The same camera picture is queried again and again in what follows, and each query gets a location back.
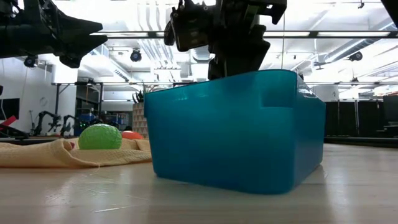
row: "plastic container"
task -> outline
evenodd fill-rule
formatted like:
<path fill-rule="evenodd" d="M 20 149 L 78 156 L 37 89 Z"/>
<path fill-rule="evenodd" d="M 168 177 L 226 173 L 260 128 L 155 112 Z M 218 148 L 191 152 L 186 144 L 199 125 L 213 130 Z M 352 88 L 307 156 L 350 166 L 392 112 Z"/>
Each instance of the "plastic container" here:
<path fill-rule="evenodd" d="M 154 171 L 242 192 L 288 192 L 322 161 L 325 107 L 288 70 L 148 93 Z"/>

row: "ceiling pipe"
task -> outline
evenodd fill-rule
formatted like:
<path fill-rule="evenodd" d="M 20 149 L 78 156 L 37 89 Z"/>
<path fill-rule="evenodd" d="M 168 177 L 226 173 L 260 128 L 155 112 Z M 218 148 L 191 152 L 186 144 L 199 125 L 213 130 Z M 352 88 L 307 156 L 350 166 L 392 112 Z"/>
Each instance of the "ceiling pipe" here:
<path fill-rule="evenodd" d="M 383 73 L 383 72 L 386 72 L 386 71 L 389 71 L 389 70 L 392 70 L 392 69 L 395 69 L 395 68 L 398 68 L 398 61 L 391 62 L 391 63 L 389 63 L 387 65 L 380 66 L 378 68 L 375 68 L 375 69 L 371 70 L 371 72 L 363 73 L 363 74 L 360 74 L 360 75 L 356 75 L 355 77 L 356 78 L 363 78 L 363 77 L 368 77 L 368 76 L 371 76 L 371 75 L 377 75 L 377 74 L 380 74 L 380 73 Z"/>
<path fill-rule="evenodd" d="M 351 88 L 349 88 L 349 89 L 347 89 L 347 90 L 343 90 L 343 91 L 341 91 L 340 93 L 344 93 L 344 92 L 347 92 L 347 91 L 353 91 L 353 90 L 358 90 L 358 89 L 361 89 L 361 88 L 366 88 L 366 87 L 374 87 L 375 85 L 376 86 L 381 86 L 381 85 L 391 85 L 391 84 L 393 84 L 393 83 L 388 83 L 388 81 L 390 81 L 390 80 L 394 80 L 394 79 L 396 79 L 396 77 L 398 77 L 398 75 L 393 75 L 393 76 L 391 76 L 391 77 L 387 77 L 387 78 L 383 78 L 383 79 L 380 79 L 378 82 L 381 82 L 381 84 L 375 84 L 375 83 L 373 83 L 373 84 L 366 84 L 366 85 L 356 85 L 356 86 L 353 86 L 353 87 L 351 87 Z"/>
<path fill-rule="evenodd" d="M 379 30 L 379 31 L 396 31 L 397 27 L 393 23 L 393 21 L 388 18 L 381 22 L 380 24 L 373 27 L 372 30 Z M 378 39 L 362 39 L 362 40 L 351 40 L 346 44 L 342 45 L 341 47 L 337 48 L 336 50 L 328 53 L 323 58 L 323 61 L 326 63 L 333 63 L 343 58 L 349 57 L 350 55 L 355 54 L 356 52 L 364 49 L 367 46 L 370 46 L 377 41 L 381 40 Z"/>
<path fill-rule="evenodd" d="M 153 54 L 156 57 L 156 60 L 158 60 L 160 62 L 160 64 L 165 67 L 165 60 L 163 60 L 162 58 L 162 54 L 159 50 L 159 48 L 157 47 L 157 44 L 154 43 L 154 40 L 147 40 L 147 42 L 149 43 L 149 48 L 151 51 L 153 51 Z"/>
<path fill-rule="evenodd" d="M 330 4 L 331 4 L 331 5 L 329 6 L 328 9 L 323 10 L 316 18 L 314 18 L 315 23 L 313 23 L 313 24 L 312 24 L 310 27 L 308 27 L 308 29 L 306 29 L 306 30 L 311 31 L 311 30 L 316 29 L 316 28 L 319 26 L 319 24 L 321 24 L 321 23 L 328 17 L 328 14 L 329 14 L 332 10 L 336 9 L 337 6 L 339 5 L 338 2 L 331 2 Z M 293 41 L 290 43 L 290 45 L 286 48 L 286 49 L 287 49 L 287 50 L 286 50 L 287 52 L 289 52 L 289 49 L 291 48 L 291 46 L 295 46 L 295 45 L 296 45 L 296 41 L 293 40 Z"/>
<path fill-rule="evenodd" d="M 166 46 L 166 49 L 169 51 L 169 55 L 170 55 L 171 61 L 174 62 L 174 63 L 177 63 L 177 62 L 174 60 L 174 53 L 173 53 L 173 50 L 172 50 L 171 46 Z"/>
<path fill-rule="evenodd" d="M 293 66 L 290 70 L 291 70 L 291 71 L 296 70 L 297 68 L 299 68 L 299 66 L 301 66 L 301 65 L 304 64 L 305 62 L 310 62 L 310 61 L 312 61 L 315 57 L 317 57 L 316 54 L 313 54 L 313 55 L 309 56 L 307 59 L 302 60 L 301 62 L 299 62 L 298 64 L 296 64 L 295 66 Z"/>
<path fill-rule="evenodd" d="M 147 10 L 147 5 L 146 4 L 138 4 L 137 5 L 137 16 L 138 16 L 138 25 L 141 31 L 148 31 L 149 26 L 147 22 L 147 16 L 146 16 L 146 10 Z M 160 59 L 160 55 L 157 54 L 157 52 L 153 49 L 152 43 L 149 39 L 142 40 L 142 45 L 146 47 L 149 55 L 152 56 L 152 59 L 155 61 L 158 61 L 159 63 L 162 63 L 162 60 Z"/>
<path fill-rule="evenodd" d="M 144 50 L 145 54 L 149 57 L 149 60 L 151 60 L 151 61 L 155 60 L 155 56 L 147 48 L 147 46 L 146 46 L 146 44 L 144 43 L 143 40 L 138 40 L 138 44 L 140 45 L 141 49 Z"/>
<path fill-rule="evenodd" d="M 166 21 L 165 21 L 166 20 L 166 16 L 165 16 L 166 6 L 164 4 L 164 1 L 161 1 L 159 3 L 158 7 L 156 7 L 155 2 L 156 2 L 156 0 L 151 0 L 152 4 L 150 4 L 150 7 L 151 7 L 150 18 L 156 18 L 155 21 L 153 21 L 153 22 L 151 21 L 151 26 L 152 26 L 152 29 L 155 30 L 154 26 L 156 24 L 157 30 L 163 30 L 163 26 L 165 27 L 165 23 L 166 23 Z M 162 49 L 162 51 L 167 59 L 167 64 L 172 66 L 173 65 L 172 52 L 168 51 L 165 44 L 162 43 L 161 41 L 155 40 L 155 43 L 156 43 L 156 47 L 160 46 L 160 48 Z"/>

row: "ceiling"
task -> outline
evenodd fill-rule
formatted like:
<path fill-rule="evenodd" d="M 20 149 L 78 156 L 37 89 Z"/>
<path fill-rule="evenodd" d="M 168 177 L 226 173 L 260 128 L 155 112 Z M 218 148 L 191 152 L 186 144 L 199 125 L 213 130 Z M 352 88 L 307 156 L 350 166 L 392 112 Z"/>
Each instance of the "ceiling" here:
<path fill-rule="evenodd" d="M 215 0 L 205 2 L 214 4 Z M 305 4 L 303 1 L 288 0 L 287 11 L 277 25 L 273 25 L 271 18 L 266 16 L 260 17 L 260 23 L 266 25 L 268 31 L 379 30 L 380 27 L 391 23 L 380 1 L 364 0 L 363 2 L 365 5 L 360 9 L 359 0 L 306 0 Z M 55 3 L 69 16 L 101 22 L 104 30 L 107 31 L 162 31 L 169 20 L 170 8 L 176 6 L 178 1 L 56 0 Z M 391 57 L 397 53 L 394 47 L 397 47 L 398 41 L 395 39 L 380 40 L 361 49 L 364 55 L 361 61 L 339 60 L 322 66 L 323 70 L 317 70 L 318 67 L 314 67 L 313 63 L 319 62 L 322 57 L 330 53 L 340 53 L 336 50 L 342 45 L 352 43 L 353 40 L 266 39 L 266 41 L 271 43 L 271 48 L 261 69 L 295 70 L 305 75 L 306 82 L 308 80 L 310 82 L 348 82 L 353 77 L 359 77 L 361 82 L 373 82 L 373 80 L 377 81 L 386 77 L 390 78 L 389 81 L 393 81 L 394 76 L 398 75 L 395 72 L 398 70 L 398 64 L 394 57 Z M 199 54 L 199 51 L 179 52 L 175 46 L 165 46 L 161 39 L 118 39 L 109 40 L 105 45 L 109 49 L 109 57 L 136 80 L 195 81 L 204 80 L 207 76 L 207 64 L 196 63 L 193 60 L 193 56 Z M 133 49 L 141 50 L 140 62 L 130 60 L 129 56 Z"/>

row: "white table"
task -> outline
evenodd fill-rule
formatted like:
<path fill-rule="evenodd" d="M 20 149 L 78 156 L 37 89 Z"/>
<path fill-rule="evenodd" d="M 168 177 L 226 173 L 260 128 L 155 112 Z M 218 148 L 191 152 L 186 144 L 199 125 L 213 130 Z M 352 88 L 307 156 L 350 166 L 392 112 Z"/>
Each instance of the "white table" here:
<path fill-rule="evenodd" d="M 286 195 L 157 178 L 152 164 L 0 169 L 0 223 L 398 222 L 398 151 L 325 145 L 322 166 Z"/>

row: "beige towel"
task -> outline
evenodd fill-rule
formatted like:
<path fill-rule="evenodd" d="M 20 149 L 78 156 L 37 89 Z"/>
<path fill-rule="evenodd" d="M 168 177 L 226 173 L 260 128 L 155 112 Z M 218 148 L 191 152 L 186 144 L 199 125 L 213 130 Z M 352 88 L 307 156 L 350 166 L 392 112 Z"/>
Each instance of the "beige towel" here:
<path fill-rule="evenodd" d="M 0 167 L 84 168 L 151 160 L 148 140 L 123 139 L 119 150 L 79 150 L 77 138 L 30 146 L 0 143 Z"/>

